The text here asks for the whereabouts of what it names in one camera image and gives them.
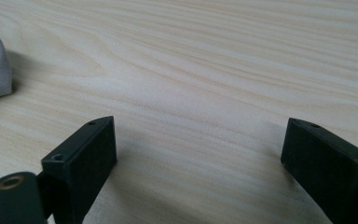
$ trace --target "table surface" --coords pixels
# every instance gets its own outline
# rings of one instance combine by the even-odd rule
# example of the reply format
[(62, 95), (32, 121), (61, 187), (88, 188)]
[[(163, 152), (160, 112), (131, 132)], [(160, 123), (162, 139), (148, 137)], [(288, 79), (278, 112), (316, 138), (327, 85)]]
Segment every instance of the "table surface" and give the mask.
[(282, 168), (289, 118), (358, 146), (358, 1), (0, 1), (0, 177), (115, 116), (85, 223), (330, 223)]

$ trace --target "black plastic part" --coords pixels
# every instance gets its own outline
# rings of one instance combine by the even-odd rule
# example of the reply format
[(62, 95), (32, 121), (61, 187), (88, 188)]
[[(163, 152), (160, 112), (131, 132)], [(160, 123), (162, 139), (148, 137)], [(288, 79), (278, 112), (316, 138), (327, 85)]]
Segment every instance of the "black plastic part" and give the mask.
[(42, 160), (46, 216), (54, 214), (57, 224), (82, 223), (116, 162), (113, 117), (81, 127)]
[(0, 224), (45, 223), (36, 176), (22, 172), (0, 178)]
[(358, 147), (289, 119), (281, 161), (333, 223), (358, 223)]

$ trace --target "black metal bracket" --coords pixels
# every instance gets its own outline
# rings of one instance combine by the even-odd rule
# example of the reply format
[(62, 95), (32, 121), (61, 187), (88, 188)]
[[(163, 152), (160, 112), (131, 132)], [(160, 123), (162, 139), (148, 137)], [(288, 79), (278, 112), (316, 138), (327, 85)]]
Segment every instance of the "black metal bracket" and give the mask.
[(358, 223), (358, 147), (289, 119), (281, 162), (333, 223)]
[(117, 163), (113, 117), (88, 122), (43, 160), (38, 176), (0, 178), (0, 223), (82, 223)]

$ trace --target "screw hole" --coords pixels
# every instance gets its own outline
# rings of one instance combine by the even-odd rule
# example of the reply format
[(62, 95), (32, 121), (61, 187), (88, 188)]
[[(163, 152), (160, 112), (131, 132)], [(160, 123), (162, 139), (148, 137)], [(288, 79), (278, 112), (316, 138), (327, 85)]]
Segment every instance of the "screw hole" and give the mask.
[(62, 154), (56, 154), (56, 155), (52, 156), (51, 158), (55, 161), (62, 161), (63, 156), (62, 156)]
[(15, 176), (6, 178), (0, 182), (0, 189), (1, 190), (14, 189), (18, 185), (20, 185), (23, 180), (24, 180), (24, 176), (22, 176), (22, 175), (15, 175)]

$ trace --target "wood grain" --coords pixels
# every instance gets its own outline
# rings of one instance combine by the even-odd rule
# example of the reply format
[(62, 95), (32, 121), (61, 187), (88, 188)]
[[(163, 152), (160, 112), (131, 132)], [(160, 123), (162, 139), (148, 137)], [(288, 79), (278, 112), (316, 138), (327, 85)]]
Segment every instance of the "wood grain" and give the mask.
[(280, 164), (288, 118), (358, 146), (358, 1), (0, 1), (0, 176), (114, 115), (85, 223), (329, 223)]

